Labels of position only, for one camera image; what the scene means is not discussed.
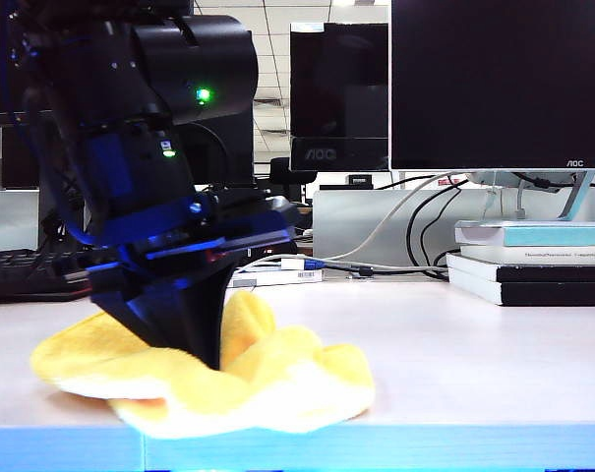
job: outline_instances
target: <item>computer keyboard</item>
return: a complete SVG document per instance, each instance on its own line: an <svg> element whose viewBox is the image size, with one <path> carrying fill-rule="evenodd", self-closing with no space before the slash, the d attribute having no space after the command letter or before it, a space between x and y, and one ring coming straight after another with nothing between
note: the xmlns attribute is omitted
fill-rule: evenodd
<svg viewBox="0 0 595 472"><path fill-rule="evenodd" d="M91 293L86 268L114 261L110 250L0 251L0 303L69 301Z"/></svg>

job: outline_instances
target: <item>desk surface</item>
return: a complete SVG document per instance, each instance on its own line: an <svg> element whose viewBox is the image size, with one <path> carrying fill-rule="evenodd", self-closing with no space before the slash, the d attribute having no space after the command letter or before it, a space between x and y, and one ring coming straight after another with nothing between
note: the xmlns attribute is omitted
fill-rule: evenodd
<svg viewBox="0 0 595 472"><path fill-rule="evenodd" d="M368 413L310 435L150 440L104 402L59 392L30 371L40 340L96 306L6 305L0 470L595 468L595 308L497 307L437 282L328 281L256 293L279 325L364 349L377 384ZM80 456L63 455L75 450Z"/></svg>

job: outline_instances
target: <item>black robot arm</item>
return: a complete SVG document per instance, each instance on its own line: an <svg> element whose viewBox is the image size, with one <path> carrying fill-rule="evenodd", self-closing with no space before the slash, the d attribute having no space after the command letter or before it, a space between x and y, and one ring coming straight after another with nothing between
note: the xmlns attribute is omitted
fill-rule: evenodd
<svg viewBox="0 0 595 472"><path fill-rule="evenodd" d="M298 212L254 189L196 192L176 127L251 105L251 34L229 17L186 15L187 1L21 0L7 11L11 55L31 82L32 148L59 212L78 240L117 249L117 263L90 270L93 302L148 344L218 368L240 251L290 239ZM68 182L87 228L64 202Z"/></svg>

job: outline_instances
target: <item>yellow cloth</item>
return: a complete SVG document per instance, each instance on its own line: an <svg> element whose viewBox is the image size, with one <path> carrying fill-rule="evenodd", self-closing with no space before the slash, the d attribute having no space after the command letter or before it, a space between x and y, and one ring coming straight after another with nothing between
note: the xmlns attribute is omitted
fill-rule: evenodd
<svg viewBox="0 0 595 472"><path fill-rule="evenodd" d="M105 313L43 341L30 363L62 390L106 399L155 438L253 427L309 432L360 414L374 399L360 349L323 347L302 326L276 329L270 306L244 291L224 309L220 371L184 351L147 346Z"/></svg>

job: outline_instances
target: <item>black book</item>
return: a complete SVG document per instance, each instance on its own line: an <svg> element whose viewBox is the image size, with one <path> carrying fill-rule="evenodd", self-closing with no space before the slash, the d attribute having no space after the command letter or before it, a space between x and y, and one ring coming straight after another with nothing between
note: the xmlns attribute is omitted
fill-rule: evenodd
<svg viewBox="0 0 595 472"><path fill-rule="evenodd" d="M447 266L494 282L595 282L595 265L497 264L448 254Z"/></svg>

